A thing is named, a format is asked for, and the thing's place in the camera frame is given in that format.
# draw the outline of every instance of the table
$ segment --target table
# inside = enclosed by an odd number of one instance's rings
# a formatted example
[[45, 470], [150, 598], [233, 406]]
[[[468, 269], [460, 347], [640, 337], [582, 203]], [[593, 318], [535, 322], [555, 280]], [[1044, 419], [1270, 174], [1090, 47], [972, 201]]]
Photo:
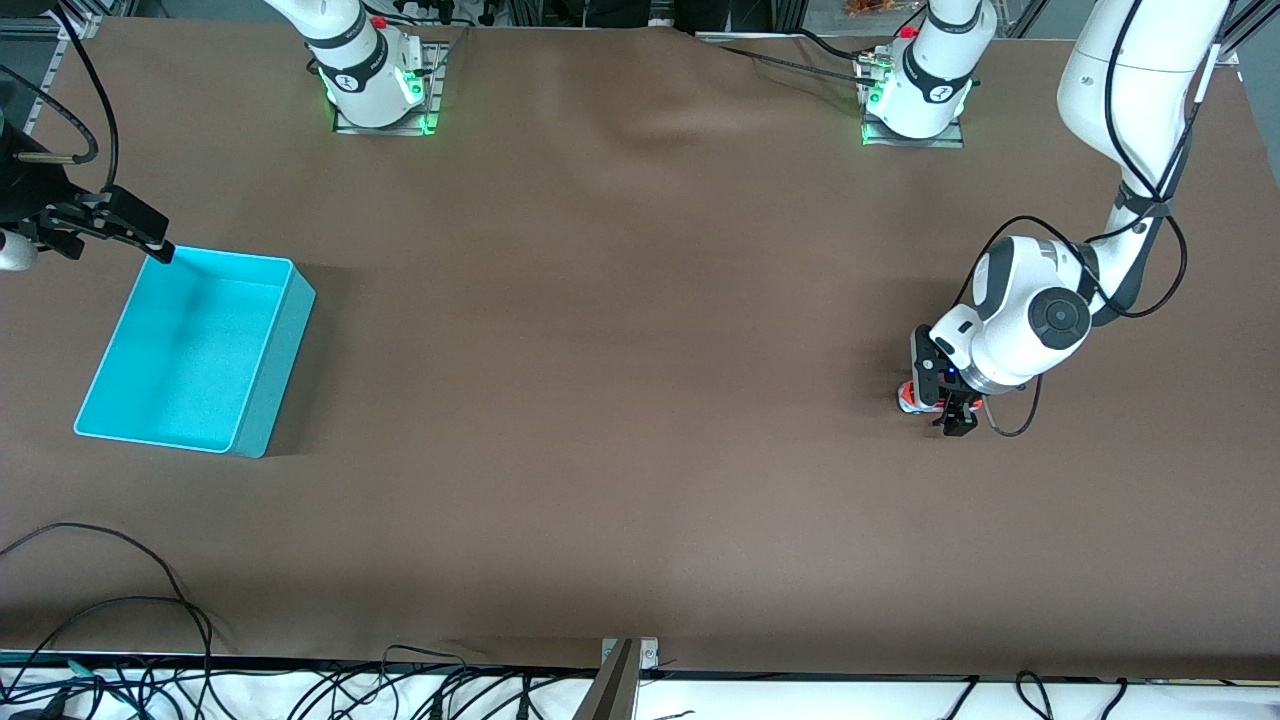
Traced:
[[[840, 81], [672, 31], [485, 29], [439, 135], [353, 138], [287, 26], [109, 20], [120, 183], [179, 243], [292, 258], [319, 301], [243, 460], [72, 433], [138, 252], [3, 278], [4, 536], [133, 533], [223, 652], [590, 665], [649, 634], [676, 667], [1275, 676], [1280, 197], [1230, 72], [1165, 310], [1096, 332], [1018, 441], [941, 439], [893, 400], [1002, 220], [1101, 228], [1117, 172], [1056, 119], [1069, 50], [996, 42], [968, 146], [904, 150], [859, 143]], [[54, 92], [102, 127], [74, 58]], [[995, 401], [1006, 424], [1025, 395]], [[164, 588], [76, 534], [0, 571], [8, 647]], [[63, 647], [195, 650], [187, 623], [120, 610]]]

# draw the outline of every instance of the cable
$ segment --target cable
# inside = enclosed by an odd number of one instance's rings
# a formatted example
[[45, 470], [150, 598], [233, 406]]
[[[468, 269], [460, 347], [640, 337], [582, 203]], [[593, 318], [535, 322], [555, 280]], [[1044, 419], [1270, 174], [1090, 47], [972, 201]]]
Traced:
[[74, 113], [63, 106], [63, 104], [59, 102], [58, 100], [54, 100], [54, 96], [41, 90], [38, 85], [19, 76], [8, 65], [0, 65], [0, 73], [9, 76], [10, 78], [14, 79], [14, 82], [33, 92], [36, 97], [40, 97], [45, 102], [45, 105], [52, 108], [55, 113], [61, 115], [63, 119], [65, 119], [68, 123], [72, 124], [72, 127], [79, 131], [81, 137], [83, 137], [84, 142], [88, 143], [88, 150], [86, 150], [79, 155], [70, 155], [70, 161], [73, 165], [83, 165], [84, 163], [88, 163], [93, 158], [97, 158], [97, 138], [93, 137], [93, 132], [90, 131], [88, 127], [84, 123], [82, 123], [81, 119], [77, 118]]
[[923, 13], [925, 9], [928, 9], [928, 6], [929, 6], [928, 3], [920, 3], [920, 6], [916, 8], [914, 13], [911, 13], [911, 17], [906, 18], [905, 20], [902, 20], [902, 24], [897, 26], [897, 29], [893, 31], [893, 37], [897, 37], [899, 35], [901, 35], [902, 33], [902, 28], [905, 28], [906, 26], [911, 24], [911, 20], [914, 20], [918, 17], [920, 17], [920, 13]]
[[1120, 24], [1120, 31], [1116, 33], [1115, 45], [1111, 46], [1111, 60], [1107, 63], [1106, 83], [1103, 85], [1102, 90], [1102, 104], [1103, 104], [1102, 118], [1103, 120], [1106, 120], [1107, 124], [1107, 137], [1111, 140], [1111, 145], [1115, 146], [1116, 154], [1120, 155], [1120, 159], [1125, 164], [1125, 168], [1128, 168], [1129, 172], [1138, 178], [1138, 181], [1143, 184], [1143, 187], [1147, 188], [1147, 192], [1151, 193], [1152, 200], [1162, 202], [1165, 199], [1161, 197], [1160, 190], [1157, 190], [1156, 186], [1153, 186], [1151, 181], [1148, 181], [1147, 177], [1142, 174], [1142, 170], [1138, 169], [1138, 165], [1133, 161], [1133, 158], [1129, 156], [1129, 151], [1125, 150], [1124, 145], [1120, 142], [1120, 136], [1116, 133], [1115, 115], [1112, 114], [1111, 110], [1112, 106], [1111, 94], [1115, 87], [1116, 65], [1120, 64], [1120, 53], [1124, 46], [1124, 40], [1129, 35], [1129, 26], [1133, 24], [1133, 19], [1138, 15], [1138, 8], [1140, 6], [1142, 6], [1142, 0], [1134, 0], [1133, 5], [1129, 8], [1129, 12], [1125, 14], [1124, 23]]
[[[92, 525], [92, 524], [88, 524], [88, 523], [50, 523], [49, 525], [44, 525], [41, 528], [37, 528], [37, 529], [27, 533], [26, 536], [18, 538], [17, 541], [9, 543], [8, 546], [5, 546], [3, 550], [0, 550], [0, 559], [3, 559], [4, 556], [9, 555], [10, 552], [18, 550], [19, 547], [24, 546], [26, 543], [31, 542], [32, 539], [35, 539], [35, 538], [37, 538], [37, 537], [47, 533], [47, 532], [51, 532], [51, 530], [55, 530], [55, 529], [60, 529], [60, 528], [72, 528], [72, 529], [79, 529], [79, 530], [88, 530], [88, 532], [101, 533], [101, 534], [110, 536], [110, 537], [114, 537], [116, 539], [120, 539], [120, 541], [124, 541], [124, 542], [132, 544], [137, 550], [142, 551], [147, 557], [150, 557], [156, 565], [160, 566], [160, 569], [165, 574], [165, 579], [169, 580], [169, 588], [173, 591], [174, 597], [124, 596], [124, 597], [116, 597], [116, 598], [106, 600], [106, 601], [95, 603], [95, 605], [90, 606], [86, 610], [82, 610], [81, 612], [78, 612], [78, 614], [73, 615], [72, 618], [69, 618], [68, 620], [65, 620], [61, 625], [59, 625], [58, 628], [55, 628], [54, 632], [50, 633], [44, 641], [41, 641], [41, 643], [36, 647], [36, 650], [32, 651], [32, 653], [27, 659], [26, 664], [18, 670], [18, 674], [14, 676], [13, 684], [14, 685], [18, 684], [18, 680], [22, 678], [23, 673], [26, 673], [27, 667], [29, 667], [31, 664], [35, 662], [36, 657], [38, 657], [41, 650], [44, 650], [46, 646], [52, 644], [52, 642], [56, 641], [58, 637], [63, 632], [67, 630], [67, 628], [69, 628], [77, 620], [84, 618], [87, 615], [91, 615], [91, 614], [93, 614], [93, 612], [96, 612], [99, 610], [102, 610], [102, 609], [106, 609], [106, 607], [110, 607], [110, 606], [114, 606], [114, 605], [120, 605], [120, 603], [127, 603], [127, 602], [160, 602], [160, 603], [169, 603], [169, 605], [179, 605], [179, 606], [183, 607], [183, 610], [187, 611], [187, 615], [189, 615], [191, 619], [192, 619], [192, 621], [196, 624], [196, 630], [200, 633], [201, 644], [204, 646], [202, 669], [204, 669], [204, 673], [205, 673], [205, 682], [201, 685], [200, 700], [196, 703], [196, 717], [198, 720], [198, 717], [202, 715], [202, 703], [204, 703], [205, 696], [212, 691], [212, 687], [211, 687], [212, 642], [214, 642], [214, 635], [216, 634], [218, 629], [214, 626], [214, 621], [209, 618], [209, 614], [206, 614], [204, 611], [204, 609], [201, 609], [198, 605], [192, 603], [187, 598], [187, 594], [182, 591], [182, 585], [178, 583], [178, 577], [173, 571], [173, 568], [163, 557], [160, 557], [159, 553], [156, 553], [154, 550], [151, 550], [146, 544], [138, 542], [137, 539], [129, 537], [128, 534], [122, 533], [119, 530], [114, 530], [111, 528], [105, 528], [102, 525]], [[5, 697], [5, 698], [9, 697], [8, 691], [3, 685], [0, 685], [0, 697]]]
[[1032, 421], [1036, 419], [1036, 411], [1039, 410], [1039, 388], [1044, 384], [1044, 373], [1036, 375], [1036, 393], [1032, 396], [1032, 409], [1027, 411], [1027, 419], [1023, 420], [1021, 427], [1016, 430], [1006, 430], [1000, 427], [996, 421], [996, 416], [991, 414], [991, 396], [983, 398], [982, 411], [987, 414], [987, 424], [991, 429], [996, 430], [1000, 437], [1018, 437], [1030, 429]]
[[803, 27], [795, 27], [795, 28], [790, 28], [790, 29], [780, 29], [778, 33], [780, 35], [800, 35], [800, 36], [808, 37], [809, 40], [812, 40], [814, 42], [814, 45], [817, 45], [818, 47], [822, 47], [824, 51], [827, 51], [827, 53], [829, 53], [829, 54], [832, 54], [832, 55], [835, 55], [837, 58], [844, 58], [845, 60], [856, 60], [858, 59], [858, 53], [850, 53], [847, 50], [841, 50], [840, 47], [836, 47], [835, 45], [831, 45], [826, 40], [823, 40], [820, 36], [818, 36], [818, 35], [815, 35], [815, 33], [813, 33], [813, 32], [810, 32], [810, 31], [808, 31], [808, 29], [805, 29]]
[[102, 190], [115, 184], [115, 170], [120, 164], [120, 133], [119, 128], [115, 127], [115, 111], [111, 110], [111, 101], [106, 99], [106, 90], [102, 87], [102, 81], [97, 77], [97, 70], [93, 68], [93, 61], [88, 59], [88, 53], [84, 51], [84, 45], [81, 44], [79, 36], [76, 35], [76, 27], [72, 22], [67, 19], [67, 13], [63, 12], [61, 5], [54, 5], [54, 15], [58, 22], [63, 23], [67, 28], [67, 35], [72, 38], [72, 45], [76, 47], [76, 54], [79, 55], [81, 63], [84, 64], [84, 72], [88, 73], [90, 82], [93, 83], [93, 90], [97, 91], [97, 99], [102, 101], [102, 111], [106, 114], [106, 133], [110, 141], [110, 158], [106, 165], [106, 182], [102, 183]]
[[813, 65], [805, 65], [803, 63], [792, 63], [791, 60], [783, 60], [782, 58], [774, 58], [772, 55], [762, 55], [759, 53], [751, 53], [750, 50], [740, 50], [737, 47], [724, 47], [723, 45], [721, 45], [719, 49], [721, 50], [726, 50], [728, 53], [733, 53], [735, 55], [742, 55], [745, 58], [754, 58], [756, 60], [764, 60], [765, 63], [773, 63], [776, 65], [782, 65], [782, 67], [786, 67], [786, 68], [794, 68], [794, 69], [803, 70], [803, 72], [806, 72], [806, 73], [813, 73], [813, 74], [817, 74], [817, 76], [826, 76], [826, 77], [831, 77], [831, 78], [836, 78], [836, 79], [844, 79], [844, 81], [849, 81], [849, 82], [852, 82], [852, 83], [856, 83], [856, 85], [876, 85], [876, 81], [872, 79], [872, 78], [868, 78], [868, 77], [856, 77], [856, 76], [850, 76], [850, 74], [845, 74], [845, 73], [837, 73], [837, 72], [827, 70], [827, 69], [823, 69], [823, 68], [815, 68]]
[[[381, 665], [378, 664], [378, 662], [364, 662], [364, 664], [356, 665], [353, 667], [349, 667], [347, 671], [349, 673], [351, 676], [355, 676], [356, 674], [365, 673], [365, 671], [369, 671], [369, 670], [374, 670], [374, 669], [378, 669], [380, 666]], [[311, 685], [311, 688], [307, 692], [302, 693], [302, 697], [298, 698], [298, 702], [296, 702], [293, 705], [293, 708], [289, 710], [288, 715], [285, 715], [284, 719], [285, 720], [302, 720], [303, 717], [306, 717], [306, 715], [308, 712], [311, 712], [311, 708], [314, 708], [316, 705], [320, 703], [321, 700], [324, 700], [324, 697], [325, 697], [325, 694], [328, 694], [328, 692], [334, 692], [334, 688], [338, 687], [338, 683], [333, 680], [333, 678], [335, 675], [337, 674], [328, 675], [328, 676], [321, 675], [320, 680], [316, 684]], [[311, 701], [311, 705], [308, 705], [306, 710], [302, 710], [301, 714], [298, 714], [298, 711], [302, 708], [302, 703], [306, 702], [308, 697], [311, 697], [311, 693], [314, 693], [317, 689], [320, 689], [325, 683], [329, 683], [332, 685], [330, 689], [328, 692], [320, 693], [314, 701]]]
[[[1036, 687], [1039, 689], [1041, 700], [1044, 701], [1044, 710], [1036, 707], [1030, 698], [1027, 697], [1027, 693], [1023, 692], [1023, 682], [1028, 678], [1036, 683]], [[1030, 670], [1019, 670], [1018, 678], [1014, 680], [1014, 689], [1018, 691], [1018, 697], [1021, 698], [1023, 705], [1030, 707], [1032, 712], [1039, 715], [1041, 720], [1053, 720], [1053, 706], [1048, 702], [1048, 691], [1044, 689], [1044, 680], [1042, 680], [1039, 675], [1032, 673]]]
[[169, 587], [173, 588], [174, 597], [182, 601], [187, 601], [187, 596], [182, 592], [182, 587], [179, 587], [178, 584], [178, 575], [173, 571], [173, 568], [170, 568], [169, 564], [165, 562], [163, 557], [160, 557], [160, 555], [156, 551], [133, 539], [128, 534], [122, 533], [120, 530], [113, 530], [111, 528], [106, 528], [102, 525], [92, 525], [90, 523], [50, 523], [41, 528], [36, 528], [35, 530], [22, 536], [20, 538], [5, 546], [4, 550], [0, 550], [0, 559], [18, 550], [19, 547], [27, 544], [28, 542], [38, 538], [40, 536], [60, 528], [72, 528], [77, 530], [101, 533], [104, 536], [110, 536], [113, 538], [122, 539], [132, 544], [133, 547], [141, 550], [147, 557], [155, 561], [155, 564], [159, 565], [161, 570], [164, 570], [165, 578], [169, 580]]
[[[376, 688], [369, 691], [367, 693], [365, 693], [361, 697], [361, 701], [376, 696], [378, 693], [383, 692], [384, 688], [394, 687], [396, 683], [401, 683], [403, 680], [407, 680], [408, 678], [413, 678], [413, 676], [417, 676], [417, 675], [424, 675], [426, 673], [431, 673], [434, 670], [439, 670], [440, 667], [443, 667], [443, 666], [442, 665], [426, 665], [426, 666], [424, 666], [421, 669], [412, 670], [410, 673], [404, 673], [404, 674], [397, 676], [396, 679], [388, 680], [385, 683], [381, 683]], [[364, 702], [361, 702], [361, 701], [357, 701], [356, 705], [364, 705]], [[348, 707], [347, 710], [343, 710], [342, 712], [338, 712], [337, 715], [332, 716], [329, 720], [342, 720], [343, 717], [349, 717], [351, 712], [352, 712], [352, 710], [355, 710], [356, 705]]]
[[467, 665], [467, 661], [463, 660], [461, 655], [454, 655], [452, 652], [440, 652], [438, 650], [428, 650], [428, 648], [424, 648], [424, 647], [413, 647], [411, 644], [399, 644], [399, 643], [392, 643], [392, 644], [387, 646], [387, 650], [383, 651], [383, 664], [381, 664], [383, 667], [387, 667], [387, 656], [393, 650], [403, 650], [406, 652], [416, 652], [417, 655], [426, 655], [428, 657], [443, 657], [445, 660], [457, 660], [458, 664], [462, 665], [463, 670], [466, 670], [467, 667], [470, 667]]
[[1128, 678], [1116, 678], [1116, 684], [1120, 685], [1120, 689], [1117, 689], [1116, 694], [1111, 697], [1111, 702], [1108, 702], [1107, 706], [1102, 708], [1102, 715], [1098, 716], [1098, 720], [1107, 720], [1108, 717], [1111, 717], [1111, 711], [1115, 710], [1117, 705], [1120, 705], [1120, 700], [1124, 698], [1125, 691], [1129, 689]]
[[965, 680], [968, 680], [969, 684], [965, 685], [963, 691], [960, 691], [960, 697], [957, 697], [955, 703], [951, 705], [951, 712], [947, 712], [946, 716], [942, 717], [942, 720], [956, 720], [956, 715], [960, 715], [960, 708], [964, 707], [964, 701], [969, 700], [969, 694], [973, 692], [974, 688], [978, 687], [979, 679], [980, 678], [978, 675], [969, 675], [968, 678], [965, 678]]
[[458, 717], [461, 717], [462, 714], [466, 712], [468, 707], [471, 707], [472, 705], [475, 705], [475, 702], [477, 700], [480, 700], [481, 697], [489, 694], [490, 691], [493, 691], [498, 685], [506, 683], [507, 680], [509, 680], [509, 679], [512, 679], [512, 678], [515, 678], [517, 675], [520, 675], [520, 673], [507, 673], [506, 675], [499, 675], [497, 682], [494, 682], [492, 685], [486, 687], [485, 689], [477, 692], [475, 696], [471, 697], [471, 700], [468, 700], [465, 703], [462, 703], [462, 707], [460, 707], [457, 712], [451, 714], [449, 715], [449, 720], [458, 720]]
[[1024, 18], [1019, 17], [1018, 18], [1018, 24], [1021, 24], [1023, 27], [1021, 27], [1021, 29], [1018, 32], [1018, 35], [1015, 37], [1018, 37], [1018, 38], [1027, 37], [1027, 32], [1029, 29], [1032, 29], [1032, 26], [1036, 24], [1036, 20], [1039, 19], [1041, 13], [1043, 13], [1044, 8], [1047, 8], [1047, 6], [1048, 6], [1048, 1], [1046, 0], [1044, 3], [1039, 3], [1038, 5], [1036, 5], [1034, 8], [1032, 8], [1032, 10], [1033, 10], [1032, 17], [1030, 17], [1030, 19], [1027, 19], [1025, 24], [1023, 23]]
[[568, 680], [571, 678], [585, 678], [585, 676], [593, 675], [595, 673], [596, 673], [595, 670], [584, 670], [581, 673], [571, 673], [568, 675], [561, 675], [559, 678], [552, 678], [549, 680], [544, 680], [541, 683], [538, 683], [536, 685], [530, 685], [529, 689], [521, 691], [521, 692], [518, 692], [518, 693], [508, 697], [507, 700], [502, 701], [500, 703], [498, 703], [497, 707], [494, 707], [493, 710], [490, 710], [484, 717], [480, 717], [479, 720], [493, 720], [493, 717], [495, 715], [498, 715], [498, 712], [500, 712], [503, 707], [507, 707], [512, 702], [516, 702], [517, 700], [520, 700], [521, 696], [532, 693], [538, 688], [545, 688], [547, 685], [553, 685], [556, 683], [559, 683], [561, 680]]
[[[204, 644], [204, 648], [205, 648], [205, 667], [206, 667], [206, 671], [207, 671], [207, 669], [209, 669], [209, 661], [210, 661], [211, 655], [212, 655], [212, 650], [211, 650], [212, 632], [209, 629], [212, 625], [212, 621], [209, 620], [209, 615], [205, 614], [205, 611], [202, 609], [200, 609], [198, 606], [192, 605], [191, 602], [187, 602], [184, 600], [178, 600], [178, 598], [173, 598], [173, 597], [164, 597], [164, 596], [132, 594], [132, 596], [113, 597], [110, 600], [104, 600], [101, 602], [96, 602], [96, 603], [86, 607], [84, 610], [81, 610], [76, 615], [72, 615], [67, 620], [64, 620], [60, 625], [58, 625], [54, 629], [54, 632], [49, 633], [49, 635], [46, 635], [45, 639], [40, 641], [40, 644], [37, 644], [35, 650], [31, 651], [31, 655], [27, 657], [26, 662], [18, 669], [17, 675], [14, 675], [14, 679], [13, 679], [12, 684], [17, 685], [18, 682], [22, 679], [22, 675], [27, 671], [28, 667], [31, 667], [31, 665], [35, 662], [36, 657], [40, 656], [40, 652], [45, 647], [51, 646], [64, 632], [67, 632], [77, 621], [84, 619], [84, 618], [87, 618], [87, 616], [90, 616], [90, 615], [92, 615], [95, 612], [105, 610], [108, 607], [114, 607], [116, 605], [124, 605], [124, 603], [131, 603], [131, 602], [157, 602], [157, 603], [164, 603], [164, 605], [178, 605], [178, 606], [183, 607], [183, 610], [186, 610], [187, 614], [191, 615], [192, 620], [196, 623], [196, 629], [200, 632], [200, 639], [201, 639], [201, 643]], [[209, 680], [207, 680], [207, 676], [206, 676], [205, 685], [201, 688], [201, 700], [204, 700], [205, 689], [207, 687], [209, 687]], [[4, 687], [0, 687], [0, 694], [4, 694], [4, 697], [6, 700], [9, 697], [8, 689], [4, 688]]]
[[[1165, 295], [1162, 295], [1160, 300], [1157, 300], [1151, 307], [1147, 307], [1146, 310], [1138, 310], [1137, 313], [1130, 313], [1129, 310], [1125, 310], [1124, 307], [1117, 305], [1116, 301], [1112, 300], [1111, 296], [1102, 290], [1102, 281], [1098, 278], [1098, 274], [1093, 270], [1093, 268], [1089, 266], [1088, 263], [1084, 261], [1084, 256], [1080, 255], [1080, 251], [1075, 249], [1075, 245], [1071, 243], [1071, 241], [1068, 240], [1065, 234], [1062, 234], [1057, 228], [1048, 224], [1047, 222], [1037, 218], [1036, 215], [1019, 215], [1019, 218], [1038, 224], [1039, 227], [1048, 231], [1059, 242], [1061, 242], [1066, 247], [1066, 251], [1070, 252], [1073, 258], [1075, 258], [1075, 261], [1080, 264], [1080, 269], [1084, 272], [1084, 274], [1089, 275], [1089, 279], [1093, 281], [1093, 284], [1096, 286], [1094, 292], [1098, 293], [1098, 297], [1102, 299], [1102, 302], [1112, 313], [1120, 315], [1121, 318], [1135, 319], [1135, 318], [1146, 318], [1148, 315], [1155, 314], [1174, 297], [1174, 293], [1176, 293], [1178, 288], [1183, 284], [1183, 278], [1187, 275], [1187, 256], [1188, 256], [1187, 234], [1183, 233], [1183, 228], [1181, 225], [1178, 224], [1178, 219], [1174, 218], [1172, 215], [1167, 215], [1165, 219], [1169, 220], [1169, 227], [1174, 228], [1174, 236], [1178, 238], [1178, 274], [1175, 274], [1174, 281], [1169, 283], [1169, 290], [1165, 291]], [[1132, 229], [1139, 222], [1142, 222], [1142, 218], [1135, 219], [1128, 227]]]

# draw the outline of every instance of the plastic bin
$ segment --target plastic bin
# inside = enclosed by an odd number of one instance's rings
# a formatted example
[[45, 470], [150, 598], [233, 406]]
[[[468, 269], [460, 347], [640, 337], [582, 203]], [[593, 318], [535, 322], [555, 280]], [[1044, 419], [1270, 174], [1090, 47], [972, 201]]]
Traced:
[[261, 457], [315, 296], [283, 258], [147, 258], [76, 433]]

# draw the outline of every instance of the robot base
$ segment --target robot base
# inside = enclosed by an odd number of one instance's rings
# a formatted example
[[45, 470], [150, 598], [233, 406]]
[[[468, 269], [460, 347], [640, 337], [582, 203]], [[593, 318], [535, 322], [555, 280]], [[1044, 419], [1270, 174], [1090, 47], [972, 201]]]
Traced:
[[435, 135], [440, 122], [440, 97], [444, 95], [444, 73], [448, 65], [448, 42], [422, 42], [421, 51], [411, 63], [410, 70], [420, 70], [421, 77], [407, 79], [407, 83], [421, 83], [422, 101], [404, 114], [399, 120], [380, 128], [366, 128], [348, 120], [334, 106], [333, 132], [340, 135], [383, 135], [396, 137], [421, 137]]
[[964, 147], [964, 133], [960, 129], [960, 118], [956, 117], [947, 124], [946, 129], [933, 137], [915, 138], [899, 135], [878, 115], [868, 110], [868, 106], [879, 100], [884, 85], [891, 79], [893, 68], [895, 45], [901, 51], [905, 38], [897, 38], [893, 45], [878, 45], [872, 53], [863, 54], [854, 60], [854, 74], [876, 81], [876, 85], [858, 87], [858, 104], [863, 108], [863, 145], [892, 145], [895, 147]]

